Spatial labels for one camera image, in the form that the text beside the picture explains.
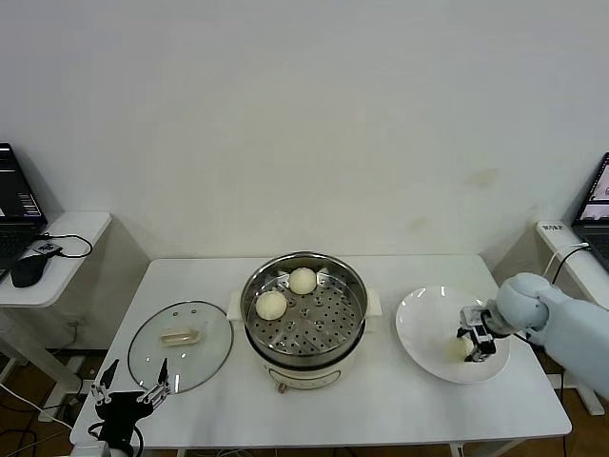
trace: cable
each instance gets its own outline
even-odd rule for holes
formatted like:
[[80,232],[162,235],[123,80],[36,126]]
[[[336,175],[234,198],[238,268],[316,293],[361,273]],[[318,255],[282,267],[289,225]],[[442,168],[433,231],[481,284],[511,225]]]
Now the cable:
[[[44,394],[44,395],[43,395],[43,397],[42,397],[42,400],[40,401],[41,403],[42,403],[42,402],[44,402],[44,401],[45,401],[45,399],[49,397],[49,395],[50,395],[50,393],[52,392],[52,390],[53,390],[53,386],[51,386],[51,387],[49,388],[49,390],[47,390],[47,392],[45,392],[45,394]],[[32,415],[29,417],[28,424],[26,425],[26,430],[30,430],[31,425],[32,425],[32,423],[34,422],[35,418],[36,418],[36,414],[35,414],[35,413],[34,413],[34,414],[32,414]],[[17,445],[17,447],[18,447],[19,449],[21,449],[21,448],[22,448],[22,446],[23,446],[23,444],[24,444],[24,440],[25,440],[25,439],[26,439],[26,433],[24,432],[24,433],[22,433],[22,434],[21,434],[21,438],[19,438],[19,444]],[[33,449],[32,449],[32,451],[31,451],[31,453],[32,453],[32,457],[33,457],[33,456],[36,454],[36,443],[37,443],[37,441],[38,441],[38,440],[35,440],[35,441],[34,441],[34,443],[32,443],[32,446],[33,446]]]
[[50,353],[50,355],[55,355],[55,354],[61,352],[62,350],[64,350],[65,348],[68,348],[68,347],[72,346],[74,343],[76,343],[76,339],[78,338],[78,326],[80,324],[78,323],[78,321],[74,321],[74,322],[70,321],[70,322],[68,322],[68,325],[70,327],[74,327],[74,336],[72,337],[72,341],[70,341],[66,345],[63,345],[62,347],[54,350],[53,352]]
[[103,422],[98,422],[96,424],[93,424],[91,427],[87,428],[87,433],[89,435],[91,435],[93,438],[96,438],[99,440],[99,433],[94,432],[94,430],[96,428],[101,427],[103,424],[104,424]]
[[60,421],[59,419],[55,419],[53,416],[51,416],[50,414],[48,414],[46,411],[44,411],[41,407],[38,407],[37,405],[35,405],[34,403],[32,403],[30,400],[26,400],[25,398],[17,395],[15,392],[13,392],[12,390],[10,390],[8,387],[6,387],[4,384],[0,383],[0,387],[3,388],[6,392],[10,393],[13,397],[18,398],[19,400],[21,400],[22,402],[26,402],[28,405],[30,405],[31,407],[35,407],[36,409],[38,409],[40,412],[42,412],[45,416],[49,417],[51,419],[51,421],[57,422],[59,424],[62,424],[64,426],[66,426],[67,428],[69,428],[70,430],[72,430],[72,426],[69,426],[68,424],[66,424],[64,421]]
[[[6,430],[0,431],[0,436],[4,435],[5,433],[21,433],[22,439],[19,443],[23,443],[23,437],[25,436],[26,433],[30,433],[31,435],[33,435],[34,443],[36,443],[38,441],[38,436],[36,435],[36,432],[33,430],[28,430],[27,428],[8,428]],[[36,447],[34,447],[32,453],[31,453],[32,457],[35,457],[35,455],[36,455]]]
[[144,452],[144,436],[142,435],[142,432],[140,431],[140,429],[137,426],[133,426],[133,429],[135,430],[135,434],[137,435],[137,439],[140,440],[140,448],[137,451],[137,454],[135,455],[135,457],[141,457],[142,456],[142,452]]
[[548,274],[548,271],[550,270],[550,266],[552,265],[552,262],[554,262],[554,259],[556,259],[557,255],[559,255],[560,252],[563,252],[565,249],[569,249],[569,248],[587,248],[588,243],[577,243],[575,245],[568,245],[568,246],[562,246],[558,249],[556,249],[556,251],[554,252],[554,254],[552,254],[552,257],[550,257],[550,261],[548,262],[548,265],[545,267],[545,270],[543,271],[543,277],[545,278],[545,275]]
[[[564,393],[564,369],[560,374],[560,405],[564,407],[562,402],[562,394]],[[567,435],[562,435],[562,457],[567,457]]]
[[[60,403],[59,405],[52,405],[50,407],[41,407],[41,409],[54,409],[56,407],[67,407],[71,404],[71,401],[74,399],[76,399],[79,403],[82,403],[78,400],[77,397],[78,397],[78,395],[80,395],[82,393],[81,390],[83,389],[83,384],[84,384],[85,380],[80,376],[78,376],[78,377],[80,378],[80,387],[78,388],[78,391],[74,394],[74,397],[72,397],[69,400],[69,402]],[[0,407],[3,407],[4,409],[7,409],[12,412],[36,412],[38,410],[38,409],[18,409],[16,407],[7,407],[6,405],[3,405],[1,403],[0,403]]]
[[50,440],[51,438],[54,438],[54,437],[56,437],[56,436],[63,435],[64,433],[68,433],[68,431],[67,431],[67,430],[61,430],[61,431],[58,431],[57,433],[53,433],[52,435],[48,436],[47,438],[43,438],[43,439],[42,439],[42,440],[40,440],[40,441],[37,441],[37,442],[35,442],[35,443],[32,443],[31,445],[27,445],[27,446],[19,447],[17,450],[14,450],[14,451],[13,451],[13,452],[11,452],[10,454],[7,454],[5,457],[12,457],[13,455],[18,454],[18,453],[19,453],[19,452],[21,452],[22,450],[26,450],[26,449],[29,449],[29,448],[30,448],[30,447],[32,447],[32,446],[36,446],[36,445],[39,445],[39,444],[41,444],[41,443],[44,443],[45,441],[48,441],[48,440]]
[[560,261],[559,267],[557,268],[556,273],[554,273],[554,278],[552,279],[552,284],[556,283],[556,280],[559,278],[560,270],[562,269],[562,266],[567,261],[567,259],[569,257],[571,257],[573,254],[575,254],[576,252],[580,252],[581,250],[590,250],[590,248],[588,248],[587,246],[583,246],[581,248],[574,249],[571,252],[569,252],[567,255],[565,255],[564,258]]
[[87,246],[88,246],[88,252],[85,252],[84,254],[68,255],[68,254],[64,254],[63,252],[55,252],[54,255],[56,255],[58,257],[64,257],[66,259],[82,259],[83,257],[87,257],[89,254],[91,254],[93,252],[93,245],[91,244],[91,242],[89,240],[86,240],[85,238],[83,238],[80,235],[75,235],[75,234],[51,235],[48,232],[46,232],[46,233],[42,233],[41,235],[38,235],[36,237],[36,239],[38,239],[38,240],[54,240],[54,239],[58,239],[58,238],[77,238],[77,239],[87,243]]

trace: white robotic arm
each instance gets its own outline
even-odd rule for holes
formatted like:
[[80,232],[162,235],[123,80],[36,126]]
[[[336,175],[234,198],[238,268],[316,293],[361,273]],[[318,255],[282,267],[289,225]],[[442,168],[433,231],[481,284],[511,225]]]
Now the white robotic arm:
[[[503,283],[496,301],[486,308],[466,308],[460,333],[469,332],[480,357],[478,332],[504,338],[518,331],[546,352],[566,370],[600,395],[609,398],[609,311],[592,303],[575,300],[541,276],[520,273]],[[472,315],[480,317],[472,323]]]

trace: sticker label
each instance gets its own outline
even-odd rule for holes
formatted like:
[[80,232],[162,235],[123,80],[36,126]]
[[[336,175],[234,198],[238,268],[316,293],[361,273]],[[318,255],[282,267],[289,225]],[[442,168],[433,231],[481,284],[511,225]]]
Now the sticker label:
[[542,226],[544,230],[546,231],[554,231],[554,230],[564,230],[564,226]]

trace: floor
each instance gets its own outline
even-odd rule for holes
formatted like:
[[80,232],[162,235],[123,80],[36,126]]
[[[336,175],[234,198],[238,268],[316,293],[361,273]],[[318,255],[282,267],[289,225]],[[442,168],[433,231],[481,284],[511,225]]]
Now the floor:
[[[65,363],[67,356],[59,356],[59,360]],[[96,370],[103,361],[102,357],[88,357],[80,370],[80,375],[85,378],[93,378]],[[541,364],[546,372],[560,372],[560,367],[544,356],[540,356]],[[38,368],[27,365],[16,367],[6,382],[7,386],[18,394],[32,400],[38,405],[44,402],[52,388],[51,379]],[[588,415],[579,396],[573,390],[564,392],[564,404],[571,421],[573,432],[567,437],[567,455],[570,457],[600,457],[609,456],[609,415],[593,417]],[[28,409],[29,406],[7,394],[4,390],[0,392],[0,406],[18,409]],[[78,413],[79,405],[66,407],[61,412],[63,418],[71,422]],[[38,414],[29,412],[13,412],[0,407],[0,457],[10,455],[21,446],[32,443],[33,435],[28,433],[24,436],[20,432],[12,432],[10,429],[28,428],[36,433],[37,439],[44,439],[54,433],[63,432],[45,443],[36,447],[34,454],[32,448],[22,451],[22,457],[38,456],[51,457],[69,455],[71,446],[67,430],[54,423],[41,423],[37,421]],[[477,445],[467,445],[465,455],[471,455]],[[351,449],[339,448],[315,448],[315,449],[278,449],[278,457],[450,457],[448,446],[422,446],[422,447],[353,447]],[[254,457],[274,457],[275,449],[255,449],[251,451]],[[173,457],[175,451],[151,451],[145,455],[154,457]],[[213,456],[213,449],[197,450],[187,455]],[[549,438],[528,441],[511,451],[503,454],[505,457],[560,457],[562,455],[562,439]]]

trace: pot lid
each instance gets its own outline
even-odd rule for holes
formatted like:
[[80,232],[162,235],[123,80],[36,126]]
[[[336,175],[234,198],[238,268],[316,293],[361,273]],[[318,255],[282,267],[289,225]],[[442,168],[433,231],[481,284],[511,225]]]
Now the pot lid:
[[232,346],[232,326],[225,313],[207,302],[181,302],[148,319],[131,341],[128,367],[144,388],[157,382],[167,358],[171,393],[182,393],[211,378]]

